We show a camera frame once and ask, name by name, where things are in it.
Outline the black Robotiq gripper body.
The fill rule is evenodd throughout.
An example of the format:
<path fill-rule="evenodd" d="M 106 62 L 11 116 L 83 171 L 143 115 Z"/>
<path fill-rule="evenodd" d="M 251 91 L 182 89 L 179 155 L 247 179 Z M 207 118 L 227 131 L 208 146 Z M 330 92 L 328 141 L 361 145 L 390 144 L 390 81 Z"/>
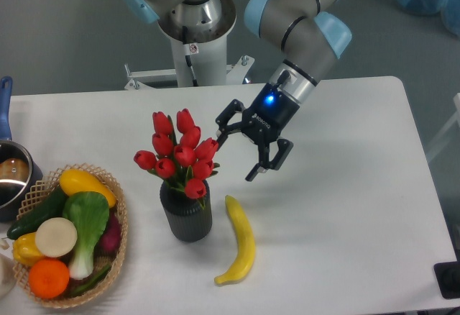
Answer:
<path fill-rule="evenodd" d="M 266 83 L 242 112 L 241 133 L 256 145 L 274 142 L 299 108 L 288 95 Z"/>

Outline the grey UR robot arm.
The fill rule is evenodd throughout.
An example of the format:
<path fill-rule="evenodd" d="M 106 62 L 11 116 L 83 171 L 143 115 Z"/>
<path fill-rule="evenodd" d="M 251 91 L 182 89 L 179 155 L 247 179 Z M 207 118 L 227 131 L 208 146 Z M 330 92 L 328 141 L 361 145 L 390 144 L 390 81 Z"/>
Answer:
<path fill-rule="evenodd" d="M 123 1 L 168 36 L 180 87 L 226 84 L 226 41 L 236 21 L 232 0 Z M 351 42 L 350 29 L 327 12 L 336 1 L 249 0 L 245 8 L 247 29 L 285 56 L 250 106 L 232 101 L 216 118 L 219 144 L 239 132 L 258 147 L 248 181 L 281 167 L 293 147 L 282 130 Z"/>

